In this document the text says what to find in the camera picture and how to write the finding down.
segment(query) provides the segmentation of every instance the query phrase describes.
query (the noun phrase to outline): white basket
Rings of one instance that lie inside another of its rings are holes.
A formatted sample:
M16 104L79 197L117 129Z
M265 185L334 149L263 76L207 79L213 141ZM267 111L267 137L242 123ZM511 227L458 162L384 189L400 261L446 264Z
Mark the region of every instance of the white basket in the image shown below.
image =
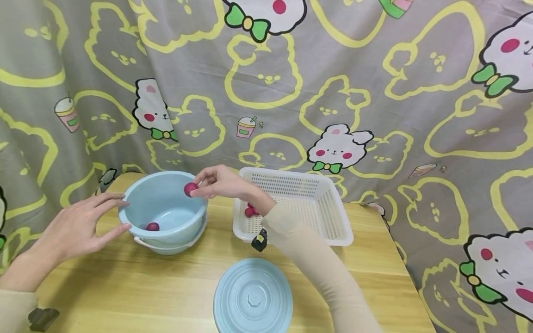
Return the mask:
M244 167L239 175L268 193L276 202L290 208L317 231L330 246L353 242L350 221L335 184L329 177L290 171ZM235 199L233 233L252 242L261 231L261 216L246 217L247 202Z

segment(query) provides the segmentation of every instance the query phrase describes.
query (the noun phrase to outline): yellow outline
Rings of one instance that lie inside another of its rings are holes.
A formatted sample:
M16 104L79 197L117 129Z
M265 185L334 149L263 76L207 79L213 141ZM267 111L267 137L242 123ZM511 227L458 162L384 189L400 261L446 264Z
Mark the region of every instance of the yellow outline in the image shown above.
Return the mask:
M170 145L164 142L163 140L156 140L156 139L148 140L146 142L146 146L148 147L148 150L150 151L150 161L160 171L165 171L166 169L161 168L159 163L157 163L157 154L156 154L156 150L154 149L154 143L160 143L162 146L165 147L165 150L172 150L176 152L178 155L183 155L183 153L178 149L178 147L180 146L179 143L174 143Z
M358 48L363 47L370 43L374 37L376 37L377 33L381 30L381 27L383 26L383 22L385 22L385 18L387 17L387 13L385 11L382 11L381 16L379 17L379 20L376 24L376 26L372 29L370 34L366 36L365 38L361 40L355 40L352 39L342 32L338 31L337 28L335 28L328 20L326 15L324 14L324 10L318 3L318 0L311 0L311 7L313 8L313 11L315 15L317 16L318 20L324 27L324 29L328 32L330 36L332 36L337 42L341 43L342 45L346 47L351 48Z
M96 54L94 53L93 47L98 44L98 34L102 31L100 28L100 11L109 9L115 12L117 14L118 18L122 21L123 27L119 29L120 32L132 35L136 38L140 38L137 34L139 33L139 29L136 26L132 26L128 19L126 18L126 15L120 10L120 8L112 3L109 2L93 2L91 4L91 24L92 28L89 31L89 38L85 41L84 47L85 52L87 52L87 55L89 56L89 59L91 59L91 62L93 65L95 65L99 70L102 71L105 75L107 75L111 80L115 81L120 86L128 89L132 93L135 92L135 87L126 81L122 80L118 76L116 76L114 73L112 73L106 66L100 63L98 59L96 58ZM146 49L141 43L140 39L137 39L137 48L144 54L146 54Z
M310 100L305 102L302 105L302 107L300 108L300 123L302 123L305 127L307 127L310 131L312 131L313 133L315 133L317 135L322 135L324 130L320 129L318 127L315 127L315 125L311 124L305 118L305 113L307 112L308 107L313 106L319 98L324 96L324 94L326 93L326 90L330 87L330 85L333 82L337 81L337 80L341 80L342 81L343 88L338 90L338 91L336 91L336 92L347 96L347 98L346 98L346 106L349 109L354 111L353 124L350 126L350 130L351 131L355 131L356 128L359 126L359 122L361 120L359 114L360 114L361 109L364 108L364 107L369 106L370 102L372 101L371 98L370 98L370 92L368 90L350 88L350 79L346 75L339 75L339 76L335 76L335 77L331 77L331 78L327 79L327 81L324 83L324 85L320 88L318 94L316 94ZM352 102L350 102L350 98L351 98L350 94L352 94L352 93L362 94L363 97L365 98L365 101L361 102L359 104L353 104Z
M366 191L365 193L363 193L361 195L361 198L359 198L359 200L352 201L351 203L353 203L353 204L361 204L363 201L365 201L365 198L367 196L372 196L372 197L374 197L374 199L379 199L379 198L383 197L383 198L387 199L390 202L391 207L392 207L392 212L389 212L388 210L385 210L385 213L386 214L391 213L391 220L387 221L387 224L389 226L393 225L396 222L396 219L398 218L398 204L396 203L396 200L392 196L390 196L388 194L384 194L384 195L382 195L380 197L374 191Z
M428 306L427 301L426 301L426 299L424 297L424 289L426 288L426 284L427 284L427 280L428 280L429 276L430 275L436 275L437 273L442 273L444 271L444 269L447 268L450 265L453 266L456 269L456 271L457 271L457 273L455 274L455 280L454 281L450 281L450 284L452 285L452 287L455 289L455 291L458 294L457 303L463 309L464 312L466 312L467 314L472 316L472 318L475 319L476 325L478 326L478 329L479 329L478 332L479 333L485 333L486 332L485 324L496 326L498 324L498 322L496 321L496 318L494 317L494 315L490 311L489 307L485 303L479 301L477 298L475 298L473 295L471 295L468 291L466 291L463 288L461 288L461 274L459 272L459 265L457 265L455 262L453 262L449 258L444 258L442 260L442 262L439 263L438 266L434 266L434 267L431 267L431 268L426 268L424 270L424 274L422 276L422 285L421 285L420 289L418 290L418 294L420 295L420 299L422 300L422 303L424 304L428 315L430 316L431 320L435 324L437 324L439 327L441 327L444 330L446 330L446 332L455 333L454 330L452 330L447 325L445 325L443 322L441 322L433 314L433 312L431 311L431 309ZM468 298L470 301L477 303L480 306L480 308L485 312L485 315L481 315L479 313L472 312L472 310L470 310L465 305L465 302L463 301L463 298Z
M408 80L408 77L404 73L404 68L410 66L413 64L413 62L418 57L418 43L424 39L426 34L433 29L433 27L439 23L442 19L445 17L452 15L452 14L463 14L466 19L468 20L470 24L470 28L472 30L473 35L473 53L472 53L472 60L469 64L468 70L463 78L458 80L457 82L451 84L451 85L445 85L445 84L436 84L434 86L429 87L418 87L414 91L407 92L403 95L396 95L392 92L392 89L396 85L398 81L405 81ZM385 59L383 59L383 69L385 69L390 75L393 76L389 84L387 84L387 87L385 88L385 95L393 100L401 101L406 98L418 95L423 92L436 92L436 91L454 91L464 85L465 83L470 81L470 78L472 75L476 72L478 65L479 65L479 59L478 54L481 52L485 44L485 28L483 21L479 17L479 14L474 7L474 5L470 4L468 1L458 1L455 2L448 7L441 10L437 15L435 15L422 29L420 34L416 36L412 42L405 43L401 42L393 46L388 54L385 56ZM394 58L394 54L399 51L406 51L409 52L409 60L407 63L405 63L401 69L397 70L391 65L391 61Z
M63 13L61 13L61 10L51 3L48 0L43 0L43 4L46 8L48 8L55 19L55 24L58 25L59 31L57 36L55 37L56 41L56 47L58 49L59 54L63 52L63 47L65 42L67 41L67 37L69 34L67 23L65 22L65 19L63 17ZM11 74L0 67L0 82L3 82L5 84L9 84L16 87L27 87L27 88L46 88L46 87L53 87L60 85L65 80L65 68L63 65L61 65L61 71L53 76L49 76L47 78L42 79L35 79L35 78L29 78L29 77L22 77L15 74Z
M123 136L127 136L127 135L134 134L137 132L139 124L137 123L135 118L133 118L132 114L128 110L126 110L126 108L124 108L122 105L120 105L120 103L113 96L109 95L108 93L98 91L98 90L84 90L84 91L80 91L74 96L74 103L78 104L79 99L83 97L87 97L87 96L100 97L105 100L108 100L109 102L113 103L117 107L117 109L120 110L120 113L122 113L122 115L132 123L130 129L128 130L125 129L121 132L115 133L109 140L104 141L100 145L94 144L94 140L98 137L97 135L93 137L88 137L87 143L93 151L97 151L103 146L117 142L118 139L120 139Z
M146 173L140 166L137 164L122 164L122 173L126 173L128 168L137 168L141 173Z
M4 244L4 250L2 252L2 267L0 268L0 274L4 274L9 265L11 264L11 260L13 260L19 252L22 250L24 246L30 241L38 239L41 236L42 233L35 233L31 234L31 229L27 226L23 226L21 228L18 228L17 230L13 231L6 239L6 242ZM19 236L20 241L19 245L16 247L15 251L12 255L10 255L9 251L9 245L12 241L15 240L15 237Z
M198 112L193 112L187 108L189 106L189 103L192 100L199 100L199 101L205 102L206 108L209 110L209 116L215 123L215 127L217 127L220 130L219 138L215 142L210 144L209 147L202 149L200 151L187 151L183 149L181 150L184 155L192 156L192 157L200 157L200 156L209 154L214 149L218 148L222 144L222 142L224 142L224 137L226 135L226 127L222 124L222 122L220 121L220 118L216 115L216 109L215 109L215 105L213 104L213 100L210 99L209 97L200 96L200 95L187 96L185 100L183 101L183 105L181 105L181 108L168 108L169 111L177 113L176 118L172 120L172 124L179 123L181 115L186 115L188 113L198 113Z
M233 65L231 66L231 69L228 71L228 74L226 75L226 78L224 79L224 87L226 89L228 98L233 103L243 106L243 107L256 109L256 110L269 110L269 109L277 108L287 103L290 103L294 101L300 95L300 92L303 86L303 78L300 75L300 72L298 70L298 64L295 61L296 51L294 50L294 39L292 38L290 34L283 34L281 36L276 36L276 38L285 38L287 40L287 51L288 51L287 61L290 65L292 76L296 79L296 84L294 85L294 92L286 95L280 100L271 101L271 102L245 101L235 95L235 91L233 91L233 87L231 86L231 83L233 81L233 78L235 77L235 74L238 72L239 67L250 66L251 64L253 64L255 60L257 59L257 56L255 55L255 52L257 51L272 52L272 50L267 46L267 43L270 38L271 36L269 35L266 38L265 42L263 42L262 44L258 44L251 37L248 37L246 35L236 35L228 43L228 47L227 47L228 55L230 56L230 58L233 59ZM253 51L252 56L250 58L241 59L239 54L235 52L235 47L237 47L239 43L241 42L245 42L245 43L255 46L255 50Z
M405 250L402 248L400 243L398 243L397 241L394 241L394 245L396 245L398 252L401 252L403 263L407 265L407 253L405 253Z
M518 333L528 333L529 332L529 320L527 318L522 317L521 315L515 315L514 319L516 321L516 328L518 329Z
M43 140L43 144L48 148L46 154L43 157L43 163L41 164L41 169L39 170L36 179L37 185L41 187L59 153L58 146L55 144L54 138L50 135L50 133L40 127L31 127L30 125L21 121L15 121L13 118L11 118L10 115L7 114L7 112L2 110L1 108L0 118L4 119L10 129L18 129L26 135L37 135L41 138L41 140ZM7 221L11 218L14 218L15 216L37 209L43 206L46 203L46 200L46 195L43 194L43 196L33 204L26 205L24 207L9 209L5 213L5 219Z
M502 220L502 223L504 224L504 226L509 231L518 230L519 227L513 221L513 218L510 216L510 214L507 212L507 209L505 209L503 205L502 193L500 192L500 187L513 177L522 177L522 178L533 177L533 168L529 168L526 170L512 170L512 171L506 172L500 178L495 180L490 186L490 198L492 200L492 205L494 206L494 210L496 211L496 214L498 214L500 220Z
M413 137L410 136L409 134L405 133L405 132L402 132L402 131L393 131L393 132L389 133L383 139L380 139L379 137L375 137L372 141L376 141L377 143L375 145L373 145L372 147L367 148L367 152L371 152L374 149L376 149L379 144L390 143L389 139L393 135L403 136L406 139L406 143L405 143L405 148L402 151L403 156L402 156L402 160L400 161L400 165L398 166L398 168L392 174L389 174L389 175L376 174L376 173L365 174L365 173L359 172L359 171L357 171L355 169L357 164L352 165L351 167L348 168L348 170L350 170L350 172L353 173L354 175L356 175L358 177L361 177L361 178L380 178L380 179L384 179L384 180L393 179L394 176L396 176L402 170L403 164L407 160L407 154L409 153L409 151L411 150L411 147L413 146L413 142L414 142Z
M446 156L463 156L463 157L482 158L482 159L491 159L491 160L506 160L506 159L513 159L513 158L522 156L526 151L533 148L533 138L531 137L533 135L533 103L531 104L531 108L527 110L525 113L526 125L523 131L524 131L524 134L526 135L526 139L522 144L516 147L515 150L513 151L453 150L447 153L440 153L440 152L436 152L431 147L431 139L433 139L433 136L435 135L435 133L442 126L444 126L447 122L453 120L454 118L465 118L465 117L469 117L475 114L478 110L477 109L478 105L503 110L502 105L499 103L499 99L505 95L508 95L509 93L510 92L506 92L504 95L497 97L495 99L488 99L485 97L483 91L473 90L459 97L459 99L455 102L454 112L451 115L449 115L446 119L438 123L435 126L435 128L432 129L431 132L427 135L426 141L424 142L425 152L430 156L438 157L438 158L446 157ZM463 111L463 103L472 97L478 97L479 99L481 99L481 102L478 103L478 105L476 105L472 109Z
M72 205L70 203L70 196L75 190L81 188L83 185L89 182L91 177L94 175L95 170L100 170L101 172L105 173L107 171L107 167L103 163L93 162L91 171L89 171L89 173L83 179L68 185L63 190L63 192L59 196L59 204L61 205L61 207L67 208Z
M416 207L416 202L420 202L423 198L422 192L420 192L420 188L427 184L427 183L437 183L441 184L443 186L446 186L449 188L452 193L454 194L454 200L455 205L457 207L457 210L459 211L459 215L461 217L459 222L459 228L457 230L457 238L444 238L441 236L438 232L429 229L425 225L420 225L416 222L413 222L411 219L411 211L414 209L416 212L418 211ZM405 193L405 190L411 190L416 193L416 198L412 199L410 196L408 196ZM459 189L450 181L444 179L444 178L437 178L437 177L424 177L420 179L415 185L400 185L398 186L398 192L400 192L401 195L403 195L407 201L409 201L409 206L406 207L405 213L407 215L407 220L409 221L409 224L422 232L427 232L431 236L437 238L441 243L447 244L447 245L463 245L468 241L468 237L470 235L470 225L469 225L469 214L468 210L466 209L466 205L464 203L463 197L461 196L461 193L459 192Z
M148 21L158 22L158 20L148 10L148 8L146 8L146 5L142 0L140 5L136 5L132 0L128 0L128 2L130 4L131 9L139 15L137 17L137 25L139 26L139 35L141 37L142 42L147 47L159 51L161 53L171 53L175 49L184 46L188 42L198 42L202 39L213 40L219 36L220 32L225 26L223 19L225 15L224 5L220 0L213 0L216 16L219 20L213 25L213 29L211 29L211 31L197 31L190 35L182 34L178 37L178 39L171 40L167 45L159 45L157 43L152 42L146 35Z
M348 189L342 184L342 182L345 181L344 177L341 175L323 175L319 171L307 171L307 174L316 174L320 176L326 176L332 179L335 186L337 186L339 189L341 189L342 193L340 193L341 199L344 199L348 195Z
M248 151L243 151L239 153L239 160L241 161L241 163L251 165L254 167L258 167L258 168L266 166L265 164L259 163L259 161L261 160L261 156L255 152L255 145L257 145L257 143L261 141L262 139L280 139L280 140L287 141L288 143L291 143L293 146L295 146L298 152L300 153L300 156L302 156L302 159L297 164L288 165L284 168L281 168L280 170L287 171L293 168L298 168L302 166L305 163L305 161L307 161L307 151L303 148L302 144L297 139L290 137L290 136L284 136L281 134L263 133L252 139L252 141L250 142L250 149L248 149ZM244 159L245 156L253 156L255 157L256 161L249 162Z

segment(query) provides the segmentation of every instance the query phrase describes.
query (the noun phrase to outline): long sleeve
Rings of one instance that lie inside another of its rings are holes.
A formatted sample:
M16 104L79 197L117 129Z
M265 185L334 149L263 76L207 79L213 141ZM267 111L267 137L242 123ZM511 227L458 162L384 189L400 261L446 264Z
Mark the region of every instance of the long sleeve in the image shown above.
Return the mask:
M289 257L322 295L336 333L382 332L361 289L320 235L282 204L263 218L268 242Z
M35 293L0 290L2 333L29 332L28 315L37 307Z

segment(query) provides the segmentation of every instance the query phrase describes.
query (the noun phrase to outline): black clip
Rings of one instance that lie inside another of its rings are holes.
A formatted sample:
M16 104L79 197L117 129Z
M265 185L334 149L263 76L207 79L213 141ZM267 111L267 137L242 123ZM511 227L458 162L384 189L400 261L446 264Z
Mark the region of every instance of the black clip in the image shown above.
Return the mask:
M54 308L36 308L28 315L30 331L46 332L58 317L59 311Z
M261 229L261 232L252 240L252 247L259 252L262 252L267 247L267 231Z

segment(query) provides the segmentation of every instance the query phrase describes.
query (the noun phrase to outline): table surface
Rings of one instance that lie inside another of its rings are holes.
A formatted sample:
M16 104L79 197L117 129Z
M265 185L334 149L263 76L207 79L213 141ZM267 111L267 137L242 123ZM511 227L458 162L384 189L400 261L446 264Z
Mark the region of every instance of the table surface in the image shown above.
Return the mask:
M108 192L124 192L143 176L123 174ZM435 332L381 217L357 204L344 207L355 240L334 249L383 330ZM273 262L287 277L294 299L289 332L333 332L326 303L287 257L271 246L259 253L233 235L232 210L232 199L211 200L204 234L181 254L157 255L126 233L98 253L62 264L37 292L42 307L61 312L49 332L217 332L216 285L231 265L248 257ZM100 220L98 233L118 223L114 209Z

